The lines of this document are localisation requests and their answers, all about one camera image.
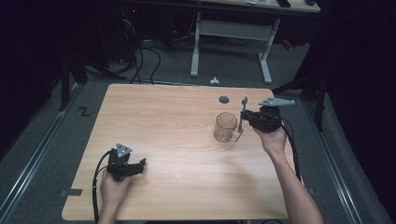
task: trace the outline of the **human hand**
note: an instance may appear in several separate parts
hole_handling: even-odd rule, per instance
[[[282,128],[278,128],[272,133],[264,133],[253,128],[254,132],[259,135],[262,140],[262,147],[271,159],[285,157],[285,145],[287,135]]]
[[[103,207],[111,206],[117,209],[127,193],[131,179],[131,176],[126,176],[121,182],[116,181],[105,169],[100,185]]]

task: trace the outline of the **forearm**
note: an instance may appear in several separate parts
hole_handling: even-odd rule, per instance
[[[290,222],[294,224],[323,223],[314,200],[297,178],[284,156],[273,156],[272,161],[283,191]]]
[[[100,212],[98,224],[114,224],[116,214],[117,206],[104,206]]]

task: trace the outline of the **desk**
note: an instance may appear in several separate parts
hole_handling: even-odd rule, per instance
[[[237,142],[213,136],[219,113],[239,119],[244,96],[247,109],[258,111],[271,95],[266,89],[110,85],[73,182],[82,194],[68,196],[63,218],[93,220],[94,169],[116,143],[133,149],[130,163],[147,159],[117,219],[287,218],[274,166],[248,123]],[[220,96],[230,103],[220,103]],[[286,155],[294,167],[289,142]],[[101,201],[98,190],[99,209]]]
[[[304,2],[304,0],[289,0],[290,7],[280,7],[276,0],[272,0],[271,3],[269,4],[265,4],[264,2],[259,2],[254,6],[249,3],[246,3],[244,0],[202,0],[202,2],[236,5],[240,7],[262,7],[262,8],[271,8],[276,10],[288,10],[288,11],[297,11],[297,12],[314,12],[314,13],[320,12],[320,8],[318,7],[317,4],[314,4],[311,7],[307,5]],[[274,41],[279,23],[280,23],[280,19],[276,19],[272,26],[253,25],[253,24],[225,22],[225,21],[201,20],[201,13],[198,12],[196,25],[195,25],[195,43],[194,43],[194,50],[192,53],[192,61],[191,61],[191,76],[192,77],[198,76],[200,35],[217,35],[224,37],[234,37],[234,38],[265,41],[266,45],[264,46],[262,53],[260,53],[258,56],[262,68],[262,75],[264,78],[264,82],[267,84],[271,84],[272,79],[266,60],[268,53],[271,49],[272,43]]]

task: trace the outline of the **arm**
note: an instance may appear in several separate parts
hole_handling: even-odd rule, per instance
[[[323,223],[317,205],[286,160],[287,135],[285,131],[282,128],[273,133],[263,133],[257,129],[254,131],[259,135],[262,147],[275,166],[290,222],[294,224]]]
[[[103,206],[99,216],[99,224],[114,223],[117,211],[126,195],[131,177],[125,177],[121,182],[113,179],[107,170],[103,171],[100,192],[102,195]]]

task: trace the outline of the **wood grain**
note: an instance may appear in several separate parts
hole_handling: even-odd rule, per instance
[[[68,196],[64,219],[93,220],[94,169],[116,143],[133,149],[129,163],[148,162],[134,176],[118,219],[287,218],[273,164],[248,123],[237,142],[219,143],[213,135],[219,113],[239,121],[244,96],[247,109],[258,111],[258,102],[271,95],[266,89],[110,85],[73,182],[82,195]],[[230,103],[220,103],[220,96]],[[289,144],[286,154],[293,167]]]

